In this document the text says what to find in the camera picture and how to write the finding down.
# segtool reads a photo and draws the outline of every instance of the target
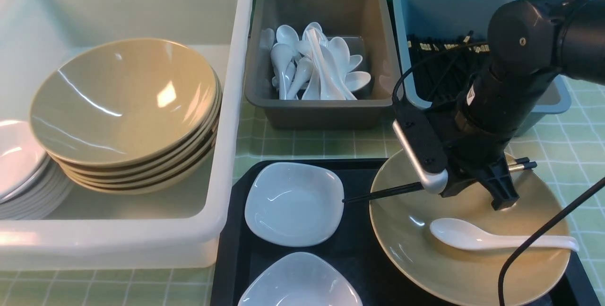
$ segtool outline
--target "tan bowl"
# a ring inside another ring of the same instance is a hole
[[[195,170],[197,170],[197,168],[199,168],[199,166],[201,166],[201,164],[203,164],[203,162],[205,162],[209,158],[212,158],[213,154],[214,154],[214,142],[212,143],[212,146],[207,147],[205,149],[205,151],[195,153],[194,161],[192,161],[190,164],[188,164],[188,166],[186,166],[185,168],[182,168],[180,172],[177,172],[177,173],[173,174],[172,176],[165,177],[164,179],[154,182],[154,183],[145,183],[143,185],[139,185],[137,187],[131,187],[131,188],[97,187],[96,185],[91,185],[91,184],[85,183],[83,181],[78,180],[75,177],[70,176],[68,172],[66,172],[65,174],[76,184],[79,184],[82,187],[85,187],[85,188],[88,188],[90,190],[94,190],[97,192],[105,192],[108,194],[130,194],[130,195],[147,194],[149,192],[157,192],[158,190],[168,188],[171,185],[174,185],[176,183],[179,183],[180,181],[183,181],[185,178],[187,178],[192,173],[194,173]]]
[[[62,167],[67,168],[66,170],[69,170],[75,176],[81,176],[85,181],[117,183],[119,181],[124,181],[125,179],[128,180],[129,177],[132,176],[133,177],[130,179],[136,179],[134,176],[142,177],[139,175],[146,176],[153,174],[158,172],[162,166],[181,161],[183,158],[190,155],[191,151],[193,151],[193,149],[195,149],[195,147],[198,145],[195,143],[196,141],[201,141],[205,136],[216,131],[219,113],[220,101],[217,102],[217,105],[212,110],[211,115],[207,118],[207,120],[175,149],[160,155],[160,157],[152,157],[151,159],[138,164],[116,166],[115,168],[94,168],[64,162],[56,157],[53,157],[53,159],[61,164]]]
[[[392,263],[427,292],[461,306],[497,306],[498,275],[514,248],[458,250],[433,237],[429,225],[439,218],[458,218],[493,234],[531,235],[562,208],[535,173],[512,177],[521,198],[501,211],[493,211],[491,195],[479,184],[450,198],[423,191],[371,201],[374,233]],[[415,181],[415,172],[400,151],[378,171],[372,192]],[[568,236],[567,222],[559,222],[549,234]],[[506,274],[506,304],[524,305],[546,294],[562,277],[569,254],[549,248],[524,252]]]
[[[84,183],[95,185],[97,187],[103,188],[123,188],[130,187],[142,181],[147,183],[152,183],[153,180],[158,181],[161,178],[167,177],[178,172],[180,168],[183,168],[188,164],[188,161],[192,161],[192,157],[201,151],[201,149],[207,149],[207,147],[211,146],[212,143],[215,142],[216,138],[216,127],[218,126],[218,120],[214,123],[212,130],[209,132],[198,136],[187,149],[184,149],[181,153],[177,154],[174,157],[168,159],[168,161],[164,161],[163,163],[155,166],[147,171],[136,173],[134,175],[126,175],[126,176],[106,176],[106,177],[97,177],[97,176],[86,176],[78,174],[71,170],[71,168],[62,162],[59,162],[61,168],[69,173],[69,175],[73,178],[78,179],[78,181],[82,181]]]
[[[123,166],[155,157],[207,118],[217,92],[198,52],[161,39],[100,45],[55,71],[30,110],[49,153],[85,166]]]

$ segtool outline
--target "table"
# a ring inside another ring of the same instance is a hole
[[[605,175],[605,88],[566,80],[572,107],[546,116],[507,151],[538,162],[536,173],[562,204]],[[275,130],[242,102],[233,183],[266,159],[389,157],[400,150],[389,118],[362,131]],[[579,256],[605,305],[605,192],[570,216]],[[175,270],[0,272],[0,306],[205,306],[214,267]]]

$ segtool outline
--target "gray plastic bin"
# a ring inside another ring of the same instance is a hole
[[[437,37],[454,39],[474,30],[474,39],[486,39],[488,23],[493,13],[512,0],[393,0],[395,28],[399,45],[402,71],[410,68],[407,36]],[[431,107],[432,103],[418,97],[414,76],[404,80],[406,97],[419,108]],[[571,105],[571,99],[561,76],[551,86],[529,114],[517,132],[525,133],[545,114],[562,114]]]
[[[301,33],[309,22],[319,22],[327,37],[342,36],[351,54],[361,54],[359,69],[372,81],[364,99],[357,101],[301,101],[278,99],[271,86],[270,45],[261,35],[290,25]],[[257,0],[246,59],[245,95],[264,109],[275,129],[367,129],[380,122],[391,106],[399,80],[395,37],[387,0]]]

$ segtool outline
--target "black tray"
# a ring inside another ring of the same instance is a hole
[[[240,297],[270,265],[293,252],[310,252],[326,260],[356,289],[364,306],[445,306],[408,280],[389,261],[372,231],[367,203],[345,207],[341,224],[322,244],[305,248],[274,245],[254,235],[244,220],[251,184],[259,172],[275,161],[256,164],[231,192],[227,224],[220,236],[210,306],[235,306]],[[370,191],[376,172],[385,159],[294,161],[335,172],[344,184],[346,197]],[[573,253],[561,281],[531,306],[599,306],[586,272]]]

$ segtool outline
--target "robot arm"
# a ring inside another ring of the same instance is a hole
[[[393,129],[427,191],[454,196],[476,180],[498,210],[519,198],[503,151],[555,76],[605,84],[605,0],[510,2],[488,44],[490,62],[455,101],[421,111],[394,93]]]

